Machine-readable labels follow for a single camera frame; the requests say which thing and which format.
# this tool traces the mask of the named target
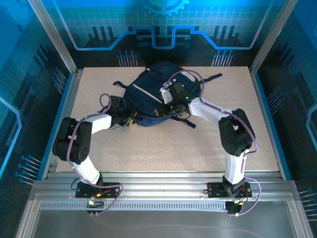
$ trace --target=navy blue backpack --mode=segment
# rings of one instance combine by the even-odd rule
[[[160,117],[157,116],[155,112],[155,109],[157,109],[160,104],[164,103],[159,90],[174,73],[180,70],[183,70],[183,68],[174,63],[162,61],[157,62],[150,67],[146,67],[146,70],[129,86],[125,86],[120,81],[113,83],[114,85],[118,84],[126,89],[123,98],[127,108],[137,112],[133,118],[135,123],[141,126],[152,126],[166,121],[167,119],[174,119],[183,121],[192,128],[196,127],[195,124],[186,119],[176,117],[175,114]],[[210,78],[205,79],[205,82],[209,82],[220,76],[222,76],[221,73],[211,76]],[[190,96],[198,97],[201,92],[202,82],[188,72],[177,74],[171,81],[171,83],[173,82],[180,82],[184,85],[184,89]]]

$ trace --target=beige work surface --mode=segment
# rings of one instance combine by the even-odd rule
[[[246,112],[260,147],[258,153],[248,156],[246,170],[277,171],[276,157],[248,68],[184,68],[196,70],[204,78],[223,74],[206,83],[203,97],[224,108],[242,108]],[[143,67],[84,68],[71,116],[78,119],[99,111],[102,93],[123,96],[124,89],[112,83],[120,80],[128,85],[143,70]],[[227,154],[220,142],[218,125],[195,116],[190,121],[197,125],[196,129],[170,119],[151,127],[133,124],[100,131],[92,136],[90,158],[101,172],[225,171]],[[72,169],[59,160],[57,171],[70,172]]]

